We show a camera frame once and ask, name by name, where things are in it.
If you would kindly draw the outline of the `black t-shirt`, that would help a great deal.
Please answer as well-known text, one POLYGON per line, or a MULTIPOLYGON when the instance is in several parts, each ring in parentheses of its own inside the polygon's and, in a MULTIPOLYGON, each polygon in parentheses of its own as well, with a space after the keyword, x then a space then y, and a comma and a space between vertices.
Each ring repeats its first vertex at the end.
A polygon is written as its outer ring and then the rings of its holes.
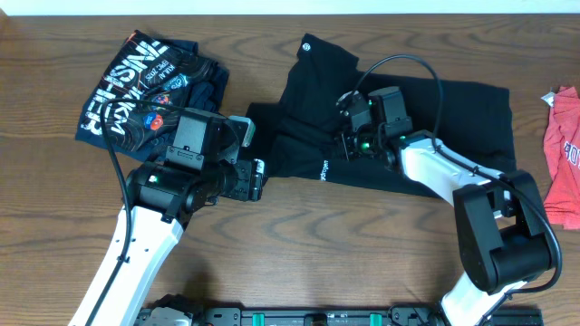
POLYGON ((336 102, 352 89, 363 94, 396 86, 415 130, 436 131, 451 150, 487 168, 517 168, 509 91, 469 81, 363 75, 358 59, 338 45, 306 34, 277 103, 252 103, 256 131, 243 158, 265 162, 270 177, 300 177, 353 187, 432 197, 423 185, 379 160, 343 156, 340 132, 348 123, 336 102))

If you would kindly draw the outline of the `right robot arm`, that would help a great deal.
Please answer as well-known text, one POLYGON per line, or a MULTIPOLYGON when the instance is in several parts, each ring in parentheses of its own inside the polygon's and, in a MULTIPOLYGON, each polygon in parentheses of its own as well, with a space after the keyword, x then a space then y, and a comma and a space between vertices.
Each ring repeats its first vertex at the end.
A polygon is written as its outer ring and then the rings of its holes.
POLYGON ((401 91, 345 93, 336 106, 344 125, 336 141, 347 160, 372 158, 419 183, 454 209, 464 273, 440 300, 432 325, 485 325, 516 293, 546 271, 552 287, 562 251, 525 171, 486 168, 450 150, 432 132, 415 130, 401 91))

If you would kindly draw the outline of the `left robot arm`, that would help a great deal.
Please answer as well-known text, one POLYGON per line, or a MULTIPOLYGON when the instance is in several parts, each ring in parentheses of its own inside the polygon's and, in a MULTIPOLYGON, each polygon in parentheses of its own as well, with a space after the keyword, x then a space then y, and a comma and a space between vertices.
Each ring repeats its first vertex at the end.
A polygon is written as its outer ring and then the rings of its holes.
POLYGON ((73 315, 73 325, 131 325, 191 217, 221 197, 256 202, 265 164, 241 159, 256 127, 197 109, 180 113, 161 163, 146 161, 123 180, 125 205, 101 266, 73 315))

